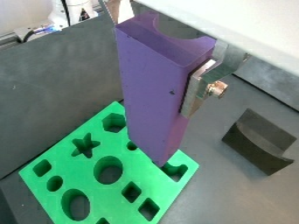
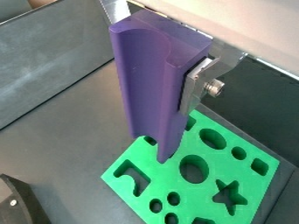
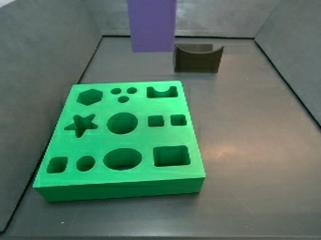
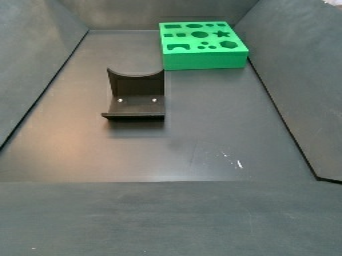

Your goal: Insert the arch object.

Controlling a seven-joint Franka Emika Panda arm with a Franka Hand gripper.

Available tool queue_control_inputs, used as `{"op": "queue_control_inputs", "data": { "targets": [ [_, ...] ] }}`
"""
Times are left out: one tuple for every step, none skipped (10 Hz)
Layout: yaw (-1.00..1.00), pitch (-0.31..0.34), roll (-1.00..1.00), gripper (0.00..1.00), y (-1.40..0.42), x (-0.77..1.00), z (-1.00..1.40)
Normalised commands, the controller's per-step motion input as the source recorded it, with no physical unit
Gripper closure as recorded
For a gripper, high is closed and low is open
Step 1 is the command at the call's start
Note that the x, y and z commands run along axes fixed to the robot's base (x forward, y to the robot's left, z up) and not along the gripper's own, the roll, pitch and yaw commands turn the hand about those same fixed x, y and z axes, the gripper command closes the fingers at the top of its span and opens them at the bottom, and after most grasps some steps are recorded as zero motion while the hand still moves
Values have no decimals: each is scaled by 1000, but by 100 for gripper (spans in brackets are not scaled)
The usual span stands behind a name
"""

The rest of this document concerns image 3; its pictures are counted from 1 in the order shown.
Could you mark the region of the purple flat gripper finger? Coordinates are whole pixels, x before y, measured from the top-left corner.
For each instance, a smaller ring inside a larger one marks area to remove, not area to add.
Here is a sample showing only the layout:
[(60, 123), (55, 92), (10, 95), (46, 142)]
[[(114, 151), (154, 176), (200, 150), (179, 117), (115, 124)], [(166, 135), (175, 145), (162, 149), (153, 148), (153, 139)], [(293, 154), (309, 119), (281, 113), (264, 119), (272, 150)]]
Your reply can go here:
[(171, 52), (177, 0), (127, 0), (127, 4), (133, 51)]

